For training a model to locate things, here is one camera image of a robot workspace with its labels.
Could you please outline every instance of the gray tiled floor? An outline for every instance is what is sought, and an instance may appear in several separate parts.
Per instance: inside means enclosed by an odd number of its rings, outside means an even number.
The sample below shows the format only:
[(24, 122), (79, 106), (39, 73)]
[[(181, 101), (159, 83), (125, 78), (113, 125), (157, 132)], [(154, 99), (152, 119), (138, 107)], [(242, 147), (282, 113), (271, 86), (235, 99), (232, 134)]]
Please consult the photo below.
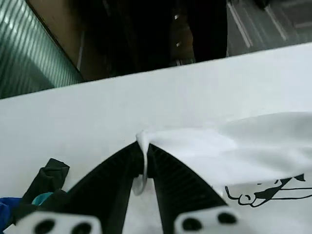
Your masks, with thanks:
[(312, 0), (272, 0), (260, 10), (252, 0), (228, 4), (229, 55), (312, 41)]

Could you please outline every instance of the green glass wall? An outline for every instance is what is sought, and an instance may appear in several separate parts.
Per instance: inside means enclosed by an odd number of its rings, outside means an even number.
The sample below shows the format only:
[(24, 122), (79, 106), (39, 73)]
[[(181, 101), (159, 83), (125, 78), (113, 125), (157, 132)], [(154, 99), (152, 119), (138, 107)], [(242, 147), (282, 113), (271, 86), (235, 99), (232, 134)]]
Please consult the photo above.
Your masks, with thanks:
[(25, 0), (0, 0), (0, 98), (80, 82)]

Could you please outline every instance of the black printed graphic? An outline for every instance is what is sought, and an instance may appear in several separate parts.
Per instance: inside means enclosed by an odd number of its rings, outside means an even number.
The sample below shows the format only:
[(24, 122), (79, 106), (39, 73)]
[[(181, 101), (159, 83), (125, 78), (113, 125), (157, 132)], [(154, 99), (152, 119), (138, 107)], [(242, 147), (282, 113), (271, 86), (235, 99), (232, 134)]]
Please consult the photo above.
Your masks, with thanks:
[(304, 174), (302, 174), (254, 186), (225, 187), (225, 191), (229, 199), (237, 200), (239, 205), (259, 207), (270, 200), (291, 200), (311, 197), (312, 184), (307, 183)]

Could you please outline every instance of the white tabletop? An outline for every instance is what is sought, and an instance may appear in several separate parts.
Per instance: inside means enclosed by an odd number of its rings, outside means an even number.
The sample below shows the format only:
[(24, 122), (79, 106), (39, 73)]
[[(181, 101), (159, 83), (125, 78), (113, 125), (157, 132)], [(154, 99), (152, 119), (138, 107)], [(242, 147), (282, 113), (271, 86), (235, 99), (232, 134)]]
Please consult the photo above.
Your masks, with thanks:
[(312, 43), (0, 100), (0, 197), (54, 157), (64, 189), (150, 127), (312, 111)]

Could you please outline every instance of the white cloth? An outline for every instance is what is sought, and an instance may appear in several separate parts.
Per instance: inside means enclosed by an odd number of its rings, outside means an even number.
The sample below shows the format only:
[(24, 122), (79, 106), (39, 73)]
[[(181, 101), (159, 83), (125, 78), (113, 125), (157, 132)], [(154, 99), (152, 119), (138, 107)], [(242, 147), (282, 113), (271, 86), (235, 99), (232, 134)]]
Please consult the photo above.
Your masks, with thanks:
[(255, 232), (311, 232), (312, 114), (280, 113), (211, 128), (144, 131), (137, 138), (144, 154), (148, 144), (154, 144), (222, 191)]

